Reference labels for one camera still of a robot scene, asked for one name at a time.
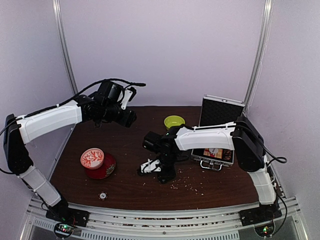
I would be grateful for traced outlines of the red banded card deck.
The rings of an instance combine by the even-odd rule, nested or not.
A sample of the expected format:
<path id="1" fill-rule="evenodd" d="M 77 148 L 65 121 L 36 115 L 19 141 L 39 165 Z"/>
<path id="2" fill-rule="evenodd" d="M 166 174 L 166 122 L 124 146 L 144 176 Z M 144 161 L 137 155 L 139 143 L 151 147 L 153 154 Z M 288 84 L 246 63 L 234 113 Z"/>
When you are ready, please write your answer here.
<path id="1" fill-rule="evenodd" d="M 211 158 L 223 158 L 223 149 L 220 148 L 205 148 L 203 151 L 203 154 L 205 156 L 211 157 Z"/>

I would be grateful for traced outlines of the white dealer button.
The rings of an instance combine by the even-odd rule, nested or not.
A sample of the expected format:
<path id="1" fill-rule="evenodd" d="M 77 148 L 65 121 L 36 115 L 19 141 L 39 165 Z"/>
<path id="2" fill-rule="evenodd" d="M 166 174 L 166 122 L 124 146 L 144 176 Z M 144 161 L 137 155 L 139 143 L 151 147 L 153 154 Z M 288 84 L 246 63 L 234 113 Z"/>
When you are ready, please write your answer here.
<path id="1" fill-rule="evenodd" d="M 211 154 L 217 154 L 217 153 L 219 152 L 219 149 L 218 149 L 218 148 L 210 148 L 210 149 L 209 149 L 209 152 L 210 152 Z"/>

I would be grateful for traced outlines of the white red poker chip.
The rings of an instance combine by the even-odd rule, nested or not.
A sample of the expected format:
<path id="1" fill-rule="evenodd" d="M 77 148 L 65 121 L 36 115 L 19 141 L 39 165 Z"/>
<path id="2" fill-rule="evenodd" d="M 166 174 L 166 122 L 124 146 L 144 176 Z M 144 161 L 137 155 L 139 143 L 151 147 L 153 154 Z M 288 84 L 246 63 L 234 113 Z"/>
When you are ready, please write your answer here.
<path id="1" fill-rule="evenodd" d="M 101 192 L 98 197 L 101 201 L 105 201 L 108 198 L 108 194 L 106 192 Z"/>

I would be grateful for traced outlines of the aluminium poker chip case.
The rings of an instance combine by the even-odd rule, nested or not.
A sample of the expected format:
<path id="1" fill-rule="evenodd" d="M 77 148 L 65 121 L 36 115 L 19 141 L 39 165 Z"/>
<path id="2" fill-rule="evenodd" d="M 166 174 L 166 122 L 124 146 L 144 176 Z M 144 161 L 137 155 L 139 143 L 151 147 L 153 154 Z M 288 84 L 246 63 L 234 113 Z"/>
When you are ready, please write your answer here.
<path id="1" fill-rule="evenodd" d="M 230 98 L 223 98 L 206 94 L 202 98 L 202 106 L 198 126 L 211 131 L 221 131 L 226 128 L 227 123 L 234 122 L 241 115 L 245 108 L 242 101 Z M 219 172 L 223 167 L 231 167 L 233 162 L 226 162 L 222 159 L 204 155 L 204 149 L 193 149 L 190 158 L 199 162 L 203 169 Z"/>

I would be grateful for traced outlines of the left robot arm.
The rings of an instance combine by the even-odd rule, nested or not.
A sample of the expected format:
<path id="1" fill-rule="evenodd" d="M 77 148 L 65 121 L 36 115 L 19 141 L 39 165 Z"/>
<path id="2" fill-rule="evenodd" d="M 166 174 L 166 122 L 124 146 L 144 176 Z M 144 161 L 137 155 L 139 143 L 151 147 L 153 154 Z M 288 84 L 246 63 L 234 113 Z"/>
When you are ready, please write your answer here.
<path id="1" fill-rule="evenodd" d="M 129 128 L 137 119 L 137 114 L 128 109 L 127 104 L 135 97 L 136 87 L 144 87 L 145 84 L 118 78 L 99 80 L 96 84 L 98 90 L 90 95 L 80 91 L 57 105 L 26 115 L 10 114 L 0 132 L 9 169 L 7 174 L 21 178 L 61 222 L 72 218 L 69 204 L 35 167 L 26 144 L 63 127 L 88 121 L 93 121 L 97 128 L 111 122 Z"/>

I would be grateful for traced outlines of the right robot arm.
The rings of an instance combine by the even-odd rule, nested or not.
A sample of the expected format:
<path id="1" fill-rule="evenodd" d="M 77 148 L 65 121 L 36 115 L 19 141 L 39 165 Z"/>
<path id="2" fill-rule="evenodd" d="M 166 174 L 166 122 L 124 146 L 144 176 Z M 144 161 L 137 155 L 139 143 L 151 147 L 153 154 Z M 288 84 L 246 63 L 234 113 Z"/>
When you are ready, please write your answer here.
<path id="1" fill-rule="evenodd" d="M 163 184 L 175 178 L 175 163 L 183 151 L 209 148 L 234 151 L 238 166 L 249 174 L 257 191 L 258 219 L 266 221 L 279 210 L 264 140 L 244 115 L 234 122 L 213 126 L 181 124 L 169 128 L 163 135 L 150 131 L 144 137 L 142 146 L 157 156 L 141 164 L 138 174 L 157 172 L 157 178 Z"/>

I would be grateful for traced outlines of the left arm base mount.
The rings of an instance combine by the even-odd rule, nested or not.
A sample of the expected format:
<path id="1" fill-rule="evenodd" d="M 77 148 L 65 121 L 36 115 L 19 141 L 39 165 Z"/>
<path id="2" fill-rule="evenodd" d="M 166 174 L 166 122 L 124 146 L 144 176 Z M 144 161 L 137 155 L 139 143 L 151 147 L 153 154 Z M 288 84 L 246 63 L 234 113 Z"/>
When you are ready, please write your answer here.
<path id="1" fill-rule="evenodd" d="M 47 219 L 55 220 L 57 222 L 65 223 L 70 226 L 86 227 L 89 220 L 90 213 L 85 210 L 68 208 L 66 214 L 56 213 L 53 210 L 47 210 L 45 217 Z"/>

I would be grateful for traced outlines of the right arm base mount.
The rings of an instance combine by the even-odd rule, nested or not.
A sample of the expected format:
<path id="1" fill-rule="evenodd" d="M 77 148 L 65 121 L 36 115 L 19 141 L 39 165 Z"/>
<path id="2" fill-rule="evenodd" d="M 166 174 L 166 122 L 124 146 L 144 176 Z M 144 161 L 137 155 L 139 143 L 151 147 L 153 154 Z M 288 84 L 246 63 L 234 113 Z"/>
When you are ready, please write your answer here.
<path id="1" fill-rule="evenodd" d="M 282 211 L 272 207 L 256 207 L 239 212 L 242 226 L 256 225 L 282 216 Z"/>

